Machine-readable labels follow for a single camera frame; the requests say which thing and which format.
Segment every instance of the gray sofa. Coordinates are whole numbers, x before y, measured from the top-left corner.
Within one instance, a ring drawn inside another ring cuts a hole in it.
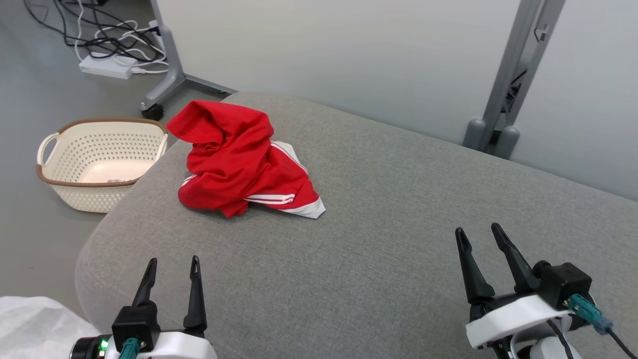
[[[327,211],[296,217],[258,204],[236,218],[177,200],[189,144],[178,142],[85,244],[77,294],[98,329],[130,305],[147,262],[164,329],[181,328],[191,256],[202,263],[207,338],[222,359],[492,358],[465,337],[454,229],[468,233],[497,293],[514,281],[490,224],[527,260],[573,262],[627,343],[638,340],[638,202],[315,103],[239,93],[309,169]],[[584,358],[622,358],[591,328]]]

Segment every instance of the teal connector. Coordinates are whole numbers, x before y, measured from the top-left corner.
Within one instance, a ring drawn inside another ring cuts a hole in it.
[[[600,309],[580,294],[573,294],[569,297],[567,305],[577,316],[589,322],[598,334],[605,335],[608,333],[607,330],[614,326],[610,320],[602,315]]]
[[[140,353],[140,341],[136,338],[128,338],[124,342],[122,353],[120,353],[119,359],[135,359]]]

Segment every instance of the metal stand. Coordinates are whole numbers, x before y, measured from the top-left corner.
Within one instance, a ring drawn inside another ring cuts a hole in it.
[[[164,25],[157,0],[151,0],[151,7],[153,8],[155,19],[158,22],[159,34],[164,43],[164,50],[166,51],[166,57],[168,59],[168,72],[164,79],[146,94],[144,101],[140,104],[140,110],[145,118],[157,121],[164,116],[164,108],[158,104],[158,101],[181,85],[182,82],[186,80],[186,76],[182,70],[182,63],[179,61],[173,32]]]
[[[560,16],[565,0],[521,0],[512,32],[507,41],[501,66],[496,74],[494,87],[490,94],[485,113],[481,119],[473,119],[468,124],[468,130],[463,141],[463,146],[473,148],[481,152],[486,152],[489,141],[494,133],[494,128],[498,122],[503,104],[507,106],[505,98],[511,87],[511,79],[514,77],[514,71],[518,67],[526,45],[527,37],[534,31],[538,34],[536,49],[534,50],[531,63],[527,66],[526,75],[521,82],[516,100],[512,108],[507,111],[506,127],[508,130],[503,131],[496,144],[494,155],[497,157],[509,159],[512,154],[516,142],[520,136],[519,131],[512,127],[516,116],[521,110],[521,106],[530,89],[530,85],[540,60],[543,57],[547,42],[549,41],[558,17]]]

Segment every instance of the brown basket rim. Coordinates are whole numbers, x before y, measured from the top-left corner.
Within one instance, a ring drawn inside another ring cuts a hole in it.
[[[63,126],[62,128],[60,128],[60,131],[58,131],[57,133],[62,134],[64,131],[68,130],[69,128],[75,126],[75,125],[80,125],[82,123],[95,123],[95,122],[138,122],[138,123],[148,123],[150,125],[156,125],[157,127],[162,129],[162,132],[164,132],[164,134],[168,133],[168,130],[166,129],[166,126],[164,126],[162,123],[157,122],[157,121],[153,121],[151,119],[144,119],[144,118],[85,118],[85,119],[80,119],[78,121],[74,121],[71,122],[65,126]],[[141,178],[135,178],[135,179],[131,179],[129,181],[124,181],[124,182],[112,182],[112,183],[79,183],[79,182],[67,182],[67,181],[57,181],[54,179],[48,179],[44,176],[44,173],[42,173],[42,166],[41,165],[36,165],[36,174],[38,175],[38,177],[40,177],[40,179],[45,182],[48,183],[49,185],[54,185],[54,186],[64,186],[64,187],[84,187],[84,188],[106,188],[106,187],[126,187],[126,186],[132,186],[134,185],[137,180],[139,180]]]

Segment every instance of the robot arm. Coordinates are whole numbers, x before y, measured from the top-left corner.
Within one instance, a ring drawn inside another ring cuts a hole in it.
[[[200,262],[191,262],[191,294],[184,329],[163,331],[157,321],[157,305],[151,301],[158,260],[149,261],[133,304],[122,307],[113,322],[113,335],[79,339],[69,359],[217,359],[204,339],[207,328]]]
[[[456,229],[470,304],[466,333],[472,347],[492,348],[499,359],[519,358],[519,353],[521,359],[566,359],[567,346],[572,358],[580,358],[566,341],[563,343],[563,332],[576,330],[587,322],[573,317],[567,300],[573,294],[591,298],[591,277],[571,263],[551,266],[541,261],[532,269],[499,224],[493,223],[491,229],[514,277],[514,293],[495,296],[472,256],[467,235],[462,228]],[[532,345],[516,351],[515,347],[523,342]]]

